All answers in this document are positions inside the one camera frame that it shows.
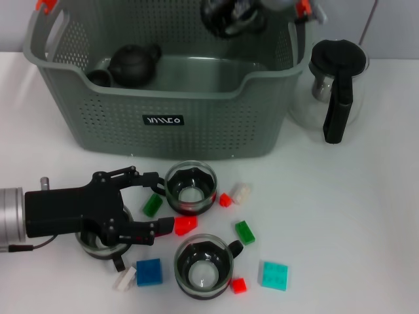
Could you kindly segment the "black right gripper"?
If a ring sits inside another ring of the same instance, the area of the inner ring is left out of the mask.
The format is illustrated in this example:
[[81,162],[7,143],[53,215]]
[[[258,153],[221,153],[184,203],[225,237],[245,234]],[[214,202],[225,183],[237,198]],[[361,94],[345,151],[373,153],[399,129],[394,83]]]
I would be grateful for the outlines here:
[[239,33],[260,33],[266,27],[266,16],[260,1],[235,2],[235,30]]

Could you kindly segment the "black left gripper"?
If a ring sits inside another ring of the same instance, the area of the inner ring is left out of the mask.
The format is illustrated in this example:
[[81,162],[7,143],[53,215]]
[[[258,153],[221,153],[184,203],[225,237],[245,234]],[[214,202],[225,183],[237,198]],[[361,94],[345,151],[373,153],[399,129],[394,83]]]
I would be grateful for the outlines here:
[[26,234],[29,238],[92,232],[106,246],[153,245],[155,237],[173,232],[175,219],[128,221],[120,191],[132,186],[156,188],[157,172],[140,174],[135,166],[98,171],[85,186],[26,192]]

